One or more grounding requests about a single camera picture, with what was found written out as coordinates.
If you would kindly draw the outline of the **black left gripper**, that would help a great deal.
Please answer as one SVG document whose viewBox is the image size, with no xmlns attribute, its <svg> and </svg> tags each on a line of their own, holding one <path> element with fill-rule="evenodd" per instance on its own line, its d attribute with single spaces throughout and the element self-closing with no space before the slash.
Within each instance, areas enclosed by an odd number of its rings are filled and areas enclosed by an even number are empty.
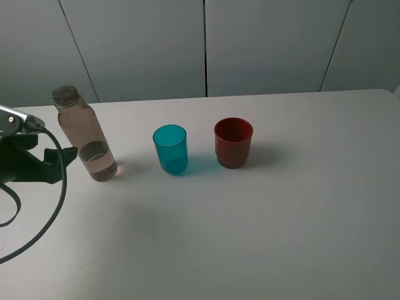
<svg viewBox="0 0 400 300">
<path fill-rule="evenodd" d="M 38 145 L 36 134 L 1 136 L 1 183 L 43 182 L 54 184 L 63 180 L 63 172 L 78 156 L 76 147 L 46 148 L 40 161 L 29 150 Z"/>
</svg>

